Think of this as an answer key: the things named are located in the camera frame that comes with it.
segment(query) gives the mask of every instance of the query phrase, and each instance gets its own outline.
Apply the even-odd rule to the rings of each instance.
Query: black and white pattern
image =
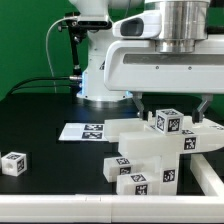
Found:
[[[180,119],[179,118],[169,119],[168,132],[179,131],[179,128],[180,128]]]
[[[142,174],[133,175],[131,176],[131,178],[133,179],[134,182],[146,181],[145,177]]]
[[[87,124],[84,128],[85,131],[103,131],[102,124]]]
[[[174,110],[162,110],[161,112],[166,114],[166,115],[177,115],[178,114]]]
[[[222,126],[218,126],[218,125],[210,126],[210,128],[216,128],[216,129],[218,129],[218,130],[220,130],[220,131],[223,131],[223,130],[224,130],[224,127],[222,127]]]
[[[130,164],[129,160],[126,158],[119,158],[116,159],[119,165],[125,165],[125,164]]]
[[[105,68],[105,61],[103,62],[103,64],[100,66],[100,70],[104,70]]]
[[[126,175],[131,173],[131,167],[120,168],[120,175]]]
[[[175,170],[165,170],[163,173],[163,182],[175,181]]]
[[[24,169],[24,159],[21,159],[18,163],[17,163],[17,171],[20,172]]]
[[[102,139],[102,132],[83,132],[82,139]]]
[[[159,128],[160,130],[164,131],[165,119],[164,119],[163,117],[161,117],[161,116],[158,115],[156,126],[157,126],[157,128]]]
[[[147,195],[148,193],[148,185],[139,185],[135,188],[135,195]]]
[[[183,135],[192,135],[192,134],[194,134],[194,132],[192,132],[190,130],[182,130],[182,134]]]
[[[196,149],[196,137],[185,138],[184,150]]]
[[[7,159],[11,159],[11,160],[16,160],[20,157],[20,155],[16,155],[16,154],[11,154],[9,156],[7,156]]]

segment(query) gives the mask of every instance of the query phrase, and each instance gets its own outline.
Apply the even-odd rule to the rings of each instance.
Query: white plastic housing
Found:
[[[122,25],[125,22],[128,22],[133,19],[140,19],[144,23],[143,33],[138,36],[123,36],[121,29]],[[152,38],[156,37],[161,32],[161,23],[162,23],[162,16],[159,10],[152,10],[146,11],[136,16],[129,17],[127,19],[118,21],[113,25],[113,35],[115,37],[124,37],[124,38]]]
[[[150,40],[113,43],[105,62],[106,87],[136,92],[224,93],[224,35],[197,41],[193,53],[179,54],[173,60],[172,54],[158,54],[155,47]]]
[[[151,2],[211,2],[211,0],[145,0],[145,3]]]

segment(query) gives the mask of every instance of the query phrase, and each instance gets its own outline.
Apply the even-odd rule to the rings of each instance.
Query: black table surface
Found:
[[[196,97],[146,95],[146,108],[175,108],[190,115],[199,105]],[[0,151],[27,154],[28,169],[18,177],[0,175],[0,194],[116,194],[116,184],[103,176],[104,158],[119,156],[117,143],[61,142],[65,123],[104,123],[105,119],[134,118],[133,104],[95,108],[72,103],[70,94],[15,94],[0,102]],[[208,110],[206,117],[223,124]],[[216,172],[224,176],[222,149],[205,154]],[[181,156],[178,194],[202,195],[189,170],[190,155]]]

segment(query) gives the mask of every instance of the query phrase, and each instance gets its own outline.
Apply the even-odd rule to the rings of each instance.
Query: white cable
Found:
[[[72,17],[66,17],[66,18],[63,18],[63,19],[59,19],[58,21],[54,22],[51,27],[49,28],[48,32],[47,32],[47,35],[46,35],[46,53],[47,53],[47,60],[48,60],[48,64],[49,64],[49,67],[50,67],[50,70],[51,70],[51,76],[54,78],[55,77],[55,74],[54,74],[54,69],[53,69],[53,66],[52,66],[52,63],[51,63],[51,58],[50,58],[50,53],[49,53],[49,37],[50,37],[50,33],[52,31],[52,29],[60,22],[63,22],[63,21],[67,21],[67,20],[76,20],[77,17],[75,16],[72,16]]]

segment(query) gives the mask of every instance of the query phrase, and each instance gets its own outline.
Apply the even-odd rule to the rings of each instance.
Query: black cable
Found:
[[[124,19],[127,18],[127,16],[128,16],[128,11],[129,11],[130,7],[131,7],[131,0],[128,0],[128,5],[127,5],[127,8],[126,8],[126,12],[125,12],[125,15],[124,15]]]
[[[70,85],[54,85],[54,86],[23,86],[11,89],[10,92],[7,93],[6,96],[11,95],[13,92],[18,91],[20,89],[32,89],[32,88],[54,88],[54,87],[70,87]]]
[[[22,82],[19,82],[15,86],[13,86],[10,91],[6,94],[6,96],[9,96],[14,92],[14,89],[19,88],[20,86],[30,83],[30,82],[35,82],[35,81],[57,81],[57,80],[70,80],[68,76],[61,76],[61,77],[35,77],[31,79],[26,79]]]

